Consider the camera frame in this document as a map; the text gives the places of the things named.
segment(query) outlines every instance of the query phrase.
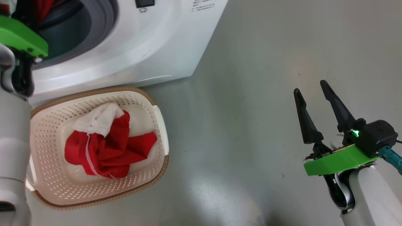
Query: gray floor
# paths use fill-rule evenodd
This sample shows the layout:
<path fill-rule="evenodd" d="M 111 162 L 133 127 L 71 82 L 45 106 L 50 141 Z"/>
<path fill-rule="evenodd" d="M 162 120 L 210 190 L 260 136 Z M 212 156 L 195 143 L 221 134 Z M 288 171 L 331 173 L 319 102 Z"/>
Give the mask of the gray floor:
<path fill-rule="evenodd" d="M 302 142 L 292 91 L 301 89 L 326 143 L 337 130 L 320 79 L 356 117 L 402 130 L 401 8 L 391 0 L 229 0 L 194 75 L 145 88 L 170 140 L 162 179 L 67 212 L 28 195 L 33 225 L 342 225 L 323 178 L 304 172 L 312 146 Z M 401 200 L 402 178 L 377 168 Z"/>

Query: white basket handle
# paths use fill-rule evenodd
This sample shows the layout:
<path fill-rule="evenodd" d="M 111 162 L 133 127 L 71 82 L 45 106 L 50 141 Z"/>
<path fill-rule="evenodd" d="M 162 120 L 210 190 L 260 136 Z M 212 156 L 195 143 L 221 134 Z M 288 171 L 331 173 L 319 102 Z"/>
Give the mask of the white basket handle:
<path fill-rule="evenodd" d="M 168 132 L 166 131 L 165 121 L 163 120 L 162 113 L 157 105 L 154 106 L 156 120 L 158 122 L 160 137 L 162 139 L 163 149 L 165 150 L 165 155 L 169 154 L 169 140 Z"/>
<path fill-rule="evenodd" d="M 32 173 L 32 179 L 33 179 L 33 181 L 36 182 L 36 173 L 35 173 L 35 168 L 34 168 L 34 166 L 33 166 L 32 155 L 31 155 L 30 158 L 29 158 L 28 167 L 31 168 L 31 173 Z M 30 191 L 35 191 L 35 190 L 36 190 L 33 185 L 34 185 L 34 183 L 32 183 L 32 182 L 29 180 L 29 177 L 26 177 L 26 179 L 25 179 L 25 186 L 26 186 Z"/>

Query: brown basket rim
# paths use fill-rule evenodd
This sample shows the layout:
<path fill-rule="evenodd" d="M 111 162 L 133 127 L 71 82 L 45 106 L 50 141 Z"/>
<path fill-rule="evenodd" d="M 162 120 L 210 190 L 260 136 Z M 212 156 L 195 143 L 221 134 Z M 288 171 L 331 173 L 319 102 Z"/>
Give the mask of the brown basket rim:
<path fill-rule="evenodd" d="M 145 91 L 143 91 L 142 89 L 136 88 L 136 87 L 132 87 L 132 86 L 116 86 L 116 87 L 109 87 L 109 88 L 101 88 L 101 89 L 96 89 L 96 90 L 91 90 L 91 91 L 86 91 L 86 92 L 81 92 L 81 93 L 77 93 L 77 94 L 73 94 L 73 95 L 69 95 L 66 97 L 61 97 L 59 99 L 56 99 L 54 101 L 50 101 L 48 103 L 42 104 L 38 107 L 36 107 L 35 109 L 33 109 L 31 111 L 31 119 L 40 111 L 47 109 L 49 107 L 53 107 L 55 105 L 67 102 L 67 101 L 71 101 L 74 99 L 78 99 L 78 98 L 82 98 L 82 97 L 88 97 L 88 96 L 92 96 L 92 95 L 97 95 L 97 94 L 102 94 L 102 93 L 109 93 L 109 92 L 121 92 L 121 91 L 133 91 L 133 92 L 137 92 L 141 95 L 143 95 L 144 97 L 146 97 L 153 106 L 156 105 L 154 99 L 147 94 Z M 166 168 L 168 167 L 168 163 L 169 163 L 169 155 L 165 155 L 165 159 L 163 162 L 163 166 L 162 169 L 160 170 L 160 172 L 158 173 L 158 175 L 153 178 L 150 182 L 145 183 L 141 186 L 138 186 L 136 188 L 133 188 L 131 190 L 128 191 L 124 191 L 121 192 L 119 194 L 116 195 L 112 195 L 106 198 L 102 198 L 102 199 L 97 199 L 94 201 L 88 201 L 88 202 L 83 202 L 83 203 L 77 203 L 77 204 L 71 204 L 71 205 L 57 205 L 57 204 L 53 204 L 51 202 L 49 202 L 48 200 L 46 200 L 40 193 L 38 190 L 34 190 L 32 191 L 32 195 L 40 202 L 42 203 L 44 206 L 54 209 L 54 210 L 76 210 L 76 209 L 80 209 L 80 208 L 85 208 L 85 207 L 90 207 L 90 206 L 94 206 L 94 205 L 99 205 L 99 204 L 104 204 L 113 200 L 117 200 L 117 199 L 121 199 L 123 197 L 132 195 L 136 192 L 142 191 L 152 185 L 154 185 L 156 182 L 158 182 L 160 180 L 160 178 L 165 174 L 166 172 Z"/>

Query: laundry basket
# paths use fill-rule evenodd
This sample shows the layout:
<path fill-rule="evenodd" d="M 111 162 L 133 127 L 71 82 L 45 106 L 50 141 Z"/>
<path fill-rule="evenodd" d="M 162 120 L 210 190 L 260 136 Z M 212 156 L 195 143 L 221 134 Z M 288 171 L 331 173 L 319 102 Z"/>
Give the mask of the laundry basket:
<path fill-rule="evenodd" d="M 64 146 L 75 120 L 104 103 L 115 102 L 130 116 L 130 136 L 154 131 L 157 141 L 148 159 L 130 165 L 125 178 L 90 176 L 64 159 Z M 31 115 L 32 179 L 26 185 L 44 205 L 71 210 L 116 200 L 143 190 L 164 174 L 169 144 L 162 114 L 154 100 L 134 87 L 83 92 L 39 106 Z"/>

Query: green light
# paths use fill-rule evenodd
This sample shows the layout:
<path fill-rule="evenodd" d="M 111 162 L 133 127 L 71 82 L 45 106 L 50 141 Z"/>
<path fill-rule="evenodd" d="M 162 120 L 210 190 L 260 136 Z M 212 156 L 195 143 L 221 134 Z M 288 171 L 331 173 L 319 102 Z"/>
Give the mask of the green light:
<path fill-rule="evenodd" d="M 358 130 L 353 130 L 352 133 L 353 133 L 353 135 L 355 137 L 359 137 L 359 131 Z"/>

